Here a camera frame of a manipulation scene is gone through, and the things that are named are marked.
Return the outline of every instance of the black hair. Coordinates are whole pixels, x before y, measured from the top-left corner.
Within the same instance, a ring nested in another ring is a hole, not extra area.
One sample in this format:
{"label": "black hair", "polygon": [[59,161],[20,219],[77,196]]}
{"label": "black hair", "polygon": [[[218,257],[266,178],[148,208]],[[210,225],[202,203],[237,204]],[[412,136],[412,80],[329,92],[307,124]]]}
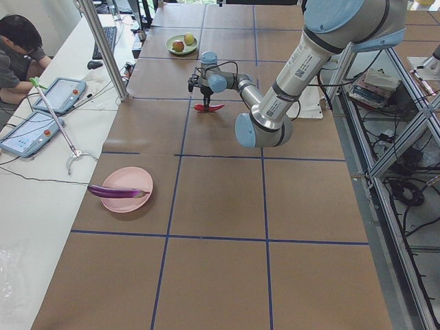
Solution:
{"label": "black hair", "polygon": [[43,45],[34,24],[21,15],[6,15],[0,19],[0,36],[5,36],[28,52]]}

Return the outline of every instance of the blue joint cap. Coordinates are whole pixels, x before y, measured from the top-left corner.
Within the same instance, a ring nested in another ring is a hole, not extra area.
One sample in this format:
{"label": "blue joint cap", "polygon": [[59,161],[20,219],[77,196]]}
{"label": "blue joint cap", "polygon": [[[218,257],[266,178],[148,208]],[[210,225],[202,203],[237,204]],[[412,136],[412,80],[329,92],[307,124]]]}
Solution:
{"label": "blue joint cap", "polygon": [[347,24],[365,0],[308,0],[305,26],[313,33],[329,33]]}
{"label": "blue joint cap", "polygon": [[255,148],[255,128],[248,113],[240,113],[235,120],[236,140],[245,148]]}
{"label": "blue joint cap", "polygon": [[354,53],[361,52],[373,52],[375,50],[384,50],[386,48],[394,47],[399,45],[405,37],[406,28],[387,34],[386,36],[381,36],[377,39],[368,40],[363,43],[356,43],[351,46],[351,50]]}
{"label": "blue joint cap", "polygon": [[213,74],[208,78],[208,85],[214,93],[220,93],[226,89],[228,82],[225,77],[219,74]]}
{"label": "blue joint cap", "polygon": [[201,64],[216,65],[217,54],[215,54],[214,52],[204,52],[201,55]]}

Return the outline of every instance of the computer mouse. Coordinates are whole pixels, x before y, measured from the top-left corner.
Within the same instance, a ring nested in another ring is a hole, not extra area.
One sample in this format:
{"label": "computer mouse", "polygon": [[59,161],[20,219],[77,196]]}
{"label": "computer mouse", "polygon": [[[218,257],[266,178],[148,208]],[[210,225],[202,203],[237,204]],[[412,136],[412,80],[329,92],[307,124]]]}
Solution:
{"label": "computer mouse", "polygon": [[102,67],[102,62],[100,62],[99,60],[90,60],[87,63],[87,69],[89,70],[96,69],[98,67]]}

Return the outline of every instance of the label sticker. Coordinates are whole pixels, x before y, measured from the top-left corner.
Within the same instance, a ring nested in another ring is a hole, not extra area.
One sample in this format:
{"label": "label sticker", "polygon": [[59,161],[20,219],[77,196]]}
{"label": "label sticker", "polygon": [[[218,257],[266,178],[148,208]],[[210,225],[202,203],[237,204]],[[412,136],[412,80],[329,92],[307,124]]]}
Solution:
{"label": "label sticker", "polygon": [[287,102],[284,102],[278,98],[273,99],[272,105],[266,111],[265,115],[269,118],[277,118],[281,112],[284,110]]}
{"label": "label sticker", "polygon": [[288,63],[291,74],[302,81],[306,81],[319,62],[320,57],[318,55],[308,51],[300,44],[295,49]]}

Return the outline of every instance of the yellow apple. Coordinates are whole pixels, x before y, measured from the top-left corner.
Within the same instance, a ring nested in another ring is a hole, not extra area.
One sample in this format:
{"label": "yellow apple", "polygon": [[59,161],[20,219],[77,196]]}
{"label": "yellow apple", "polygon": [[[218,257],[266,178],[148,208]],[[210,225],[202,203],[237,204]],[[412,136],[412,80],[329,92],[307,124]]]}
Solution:
{"label": "yellow apple", "polygon": [[182,40],[174,40],[173,42],[173,50],[177,53],[182,53],[185,48],[185,44]]}
{"label": "yellow apple", "polygon": [[194,34],[192,34],[191,32],[185,33],[184,41],[185,44],[187,44],[188,46],[192,45],[194,43]]}

